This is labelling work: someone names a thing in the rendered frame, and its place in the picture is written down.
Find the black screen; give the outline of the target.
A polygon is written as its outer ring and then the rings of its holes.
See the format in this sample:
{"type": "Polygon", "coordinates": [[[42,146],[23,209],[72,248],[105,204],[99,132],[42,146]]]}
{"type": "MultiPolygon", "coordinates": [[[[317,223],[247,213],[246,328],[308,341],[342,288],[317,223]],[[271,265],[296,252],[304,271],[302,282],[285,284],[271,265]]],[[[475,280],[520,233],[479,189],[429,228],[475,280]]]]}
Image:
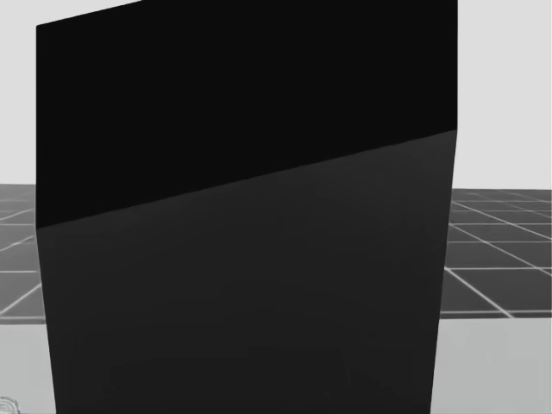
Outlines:
{"type": "Polygon", "coordinates": [[[458,0],[36,28],[57,414],[430,414],[458,0]]]}

